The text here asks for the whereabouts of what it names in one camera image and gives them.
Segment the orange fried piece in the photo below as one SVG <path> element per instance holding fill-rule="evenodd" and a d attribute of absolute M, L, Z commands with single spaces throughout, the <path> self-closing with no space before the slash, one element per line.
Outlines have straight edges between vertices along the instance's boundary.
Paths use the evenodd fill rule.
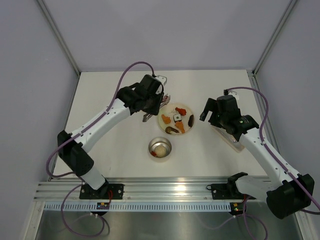
<path fill-rule="evenodd" d="M 162 121 L 164 124 L 168 125 L 171 123 L 171 118 L 169 116 L 166 116 L 164 114 L 161 115 Z"/>

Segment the aluminium frame post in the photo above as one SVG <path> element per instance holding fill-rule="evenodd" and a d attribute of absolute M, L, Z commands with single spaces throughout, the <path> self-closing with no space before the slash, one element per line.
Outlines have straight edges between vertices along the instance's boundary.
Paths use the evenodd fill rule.
<path fill-rule="evenodd" d="M 73 71 L 79 78 L 81 75 L 81 70 L 76 63 L 63 35 L 61 34 L 61 31 L 58 28 L 58 25 L 46 3 L 45 0 L 35 0 L 35 3 L 39 7 L 40 12 L 42 13 L 45 21 L 47 22 L 52 34 L 54 35 L 54 38 L 56 39 L 59 47 L 61 48 L 63 54 L 65 55 L 67 61 L 69 62 L 70 66 L 72 67 Z"/>
<path fill-rule="evenodd" d="M 271 53 L 273 47 L 275 46 L 278 38 L 280 37 L 282 31 L 284 30 L 289 18 L 291 17 L 292 13 L 294 12 L 296 6 L 298 5 L 299 0 L 290 0 L 282 13 L 279 21 L 277 22 L 269 40 L 265 48 L 263 49 L 257 63 L 255 64 L 252 75 L 256 77 L 261 70 L 262 66 L 264 65 L 266 59 L 268 58 L 269 54 Z"/>

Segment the red lobster piece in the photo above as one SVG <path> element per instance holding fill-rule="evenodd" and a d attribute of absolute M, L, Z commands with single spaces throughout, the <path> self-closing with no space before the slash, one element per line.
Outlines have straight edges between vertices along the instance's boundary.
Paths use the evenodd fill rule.
<path fill-rule="evenodd" d="M 185 116 L 187 114 L 186 109 L 184 108 L 178 108 L 176 107 L 175 110 L 181 115 L 181 116 Z"/>

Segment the steel lunch box bowl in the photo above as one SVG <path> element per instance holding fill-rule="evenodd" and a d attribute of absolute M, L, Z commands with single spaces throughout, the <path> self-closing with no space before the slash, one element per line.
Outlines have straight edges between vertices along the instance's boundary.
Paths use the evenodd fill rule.
<path fill-rule="evenodd" d="M 152 161 L 164 163 L 170 158 L 173 146 L 167 138 L 155 137 L 149 142 L 147 150 Z"/>

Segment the dark sea cucumber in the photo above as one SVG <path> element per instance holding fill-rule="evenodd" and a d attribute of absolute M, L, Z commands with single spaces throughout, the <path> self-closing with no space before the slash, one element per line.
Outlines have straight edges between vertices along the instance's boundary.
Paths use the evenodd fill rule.
<path fill-rule="evenodd" d="M 193 125 L 194 125 L 194 123 L 195 123 L 195 117 L 194 117 L 194 115 L 192 114 L 192 115 L 190 115 L 190 117 L 189 117 L 189 119 L 188 119 L 188 126 L 189 126 L 190 128 L 192 128 Z"/>

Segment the aluminium mounting rail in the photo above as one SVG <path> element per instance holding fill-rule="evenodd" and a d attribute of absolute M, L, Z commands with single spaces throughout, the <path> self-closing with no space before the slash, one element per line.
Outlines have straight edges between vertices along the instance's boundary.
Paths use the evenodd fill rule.
<path fill-rule="evenodd" d="M 206 186 L 226 183 L 226 177 L 118 177 L 111 184 L 123 184 L 124 202 L 200 202 L 212 199 Z M 38 183 L 35 201 L 61 201 L 81 182 L 75 178 L 53 179 Z"/>

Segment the sushi roll piece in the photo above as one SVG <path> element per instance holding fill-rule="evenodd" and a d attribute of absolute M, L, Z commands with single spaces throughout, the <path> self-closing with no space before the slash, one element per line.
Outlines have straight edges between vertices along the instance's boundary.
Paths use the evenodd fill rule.
<path fill-rule="evenodd" d="M 175 114 L 173 116 L 173 121 L 176 122 L 181 122 L 182 121 L 182 116 L 180 114 Z"/>

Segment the metal tongs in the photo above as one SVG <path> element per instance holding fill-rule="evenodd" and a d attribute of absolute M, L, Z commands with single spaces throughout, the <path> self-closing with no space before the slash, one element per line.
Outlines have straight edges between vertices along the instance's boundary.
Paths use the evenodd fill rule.
<path fill-rule="evenodd" d="M 165 105 L 167 105 L 171 100 L 171 96 L 166 94 L 164 95 L 164 97 L 162 98 L 162 101 L 160 103 L 160 106 L 159 106 L 159 110 L 164 107 Z M 150 113 L 146 113 L 143 115 L 143 118 L 142 118 L 142 122 L 145 123 L 147 122 L 150 118 L 152 118 L 154 115 L 153 114 L 150 114 Z"/>

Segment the white steamed bun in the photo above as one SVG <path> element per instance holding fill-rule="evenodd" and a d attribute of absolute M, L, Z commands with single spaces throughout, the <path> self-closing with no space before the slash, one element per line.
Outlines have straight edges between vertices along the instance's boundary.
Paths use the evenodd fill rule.
<path fill-rule="evenodd" d="M 163 145 L 158 145 L 155 149 L 154 152 L 156 153 L 156 156 L 159 158 L 163 158 L 167 154 L 167 150 Z"/>

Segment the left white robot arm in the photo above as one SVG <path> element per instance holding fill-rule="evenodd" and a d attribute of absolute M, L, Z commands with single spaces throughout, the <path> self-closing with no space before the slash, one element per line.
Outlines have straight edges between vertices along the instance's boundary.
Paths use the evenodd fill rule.
<path fill-rule="evenodd" d="M 58 156 L 85 182 L 91 199 L 107 196 L 109 182 L 95 166 L 89 151 L 108 131 L 132 114 L 142 111 L 156 116 L 166 83 L 164 76 L 146 74 L 140 82 L 119 88 L 107 109 L 89 122 L 72 133 L 63 130 L 58 134 Z"/>

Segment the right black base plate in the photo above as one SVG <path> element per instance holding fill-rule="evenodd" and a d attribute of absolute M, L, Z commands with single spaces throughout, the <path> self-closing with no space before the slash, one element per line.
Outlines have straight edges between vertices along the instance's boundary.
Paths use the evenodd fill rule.
<path fill-rule="evenodd" d="M 206 186 L 213 200 L 245 200 L 247 197 L 228 183 L 212 183 Z"/>

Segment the right aluminium frame post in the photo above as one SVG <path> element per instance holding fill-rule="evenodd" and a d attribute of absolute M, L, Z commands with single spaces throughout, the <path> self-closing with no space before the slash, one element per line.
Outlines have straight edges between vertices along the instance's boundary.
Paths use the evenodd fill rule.
<path fill-rule="evenodd" d="M 294 12 L 296 6 L 298 5 L 299 0 L 290 0 L 282 13 L 279 21 L 277 22 L 269 40 L 265 48 L 263 49 L 257 63 L 255 64 L 252 75 L 256 77 L 261 70 L 262 66 L 264 65 L 266 59 L 268 58 L 269 54 L 271 53 L 273 47 L 275 46 L 278 38 L 280 37 L 282 31 L 284 30 L 289 18 L 291 17 L 292 13 Z"/>

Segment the orange fried shrimp lower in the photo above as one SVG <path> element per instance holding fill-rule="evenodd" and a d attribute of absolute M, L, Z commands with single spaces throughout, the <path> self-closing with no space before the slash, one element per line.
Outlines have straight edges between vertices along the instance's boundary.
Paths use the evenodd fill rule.
<path fill-rule="evenodd" d="M 182 121 L 177 121 L 175 123 L 175 126 L 180 130 L 180 132 L 182 134 L 184 134 L 186 131 L 185 131 L 185 128 L 184 128 L 184 123 Z"/>

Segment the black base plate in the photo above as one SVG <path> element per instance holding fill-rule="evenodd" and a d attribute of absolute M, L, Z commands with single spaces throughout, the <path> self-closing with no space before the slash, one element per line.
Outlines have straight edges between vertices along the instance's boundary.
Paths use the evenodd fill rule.
<path fill-rule="evenodd" d="M 247 197 L 228 183 L 212 183 L 206 186 L 213 200 L 245 200 Z"/>
<path fill-rule="evenodd" d="M 94 190 L 88 184 L 84 184 L 80 189 L 79 198 L 81 200 L 122 200 L 124 187 L 124 184 L 109 183 L 98 190 Z"/>

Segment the dark brown shrimp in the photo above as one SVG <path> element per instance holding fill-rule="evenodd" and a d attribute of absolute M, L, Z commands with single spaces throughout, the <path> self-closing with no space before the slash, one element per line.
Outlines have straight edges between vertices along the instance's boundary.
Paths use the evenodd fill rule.
<path fill-rule="evenodd" d="M 165 128 L 165 132 L 166 132 L 167 134 L 169 134 L 169 135 L 171 135 L 172 133 L 174 133 L 174 134 L 179 134 L 179 133 L 180 133 L 179 130 L 177 130 L 176 128 L 173 128 L 173 127 L 171 127 L 171 126 L 166 127 L 166 128 Z"/>

